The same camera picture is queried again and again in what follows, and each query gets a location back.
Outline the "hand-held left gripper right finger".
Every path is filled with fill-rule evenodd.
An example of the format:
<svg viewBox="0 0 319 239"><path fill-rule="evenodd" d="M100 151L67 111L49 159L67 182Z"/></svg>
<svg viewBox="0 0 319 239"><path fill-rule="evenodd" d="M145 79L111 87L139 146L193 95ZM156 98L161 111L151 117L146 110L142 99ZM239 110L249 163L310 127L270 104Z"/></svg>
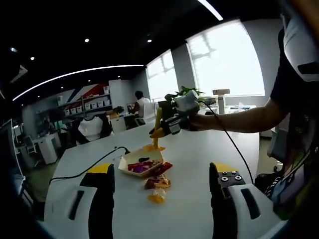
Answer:
<svg viewBox="0 0 319 239"><path fill-rule="evenodd" d="M209 186L214 239L274 239L282 220L273 202L237 171L210 163Z"/></svg>

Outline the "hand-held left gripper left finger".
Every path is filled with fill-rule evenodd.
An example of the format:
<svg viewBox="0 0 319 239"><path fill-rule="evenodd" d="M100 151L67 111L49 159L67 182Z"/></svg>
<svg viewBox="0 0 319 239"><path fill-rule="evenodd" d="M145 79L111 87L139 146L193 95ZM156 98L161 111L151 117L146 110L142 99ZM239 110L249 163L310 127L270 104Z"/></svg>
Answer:
<svg viewBox="0 0 319 239"><path fill-rule="evenodd" d="M95 166L46 202L44 222L57 239L111 239L114 191L113 164Z"/></svg>

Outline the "person's right hand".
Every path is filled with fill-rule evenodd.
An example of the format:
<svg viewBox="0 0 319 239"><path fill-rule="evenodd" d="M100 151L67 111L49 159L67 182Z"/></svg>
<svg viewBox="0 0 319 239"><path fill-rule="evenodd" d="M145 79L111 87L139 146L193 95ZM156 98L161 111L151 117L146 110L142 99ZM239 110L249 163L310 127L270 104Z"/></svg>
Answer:
<svg viewBox="0 0 319 239"><path fill-rule="evenodd" d="M209 130L209 116L196 114L188 116L183 125L183 129L188 131L205 131Z"/></svg>

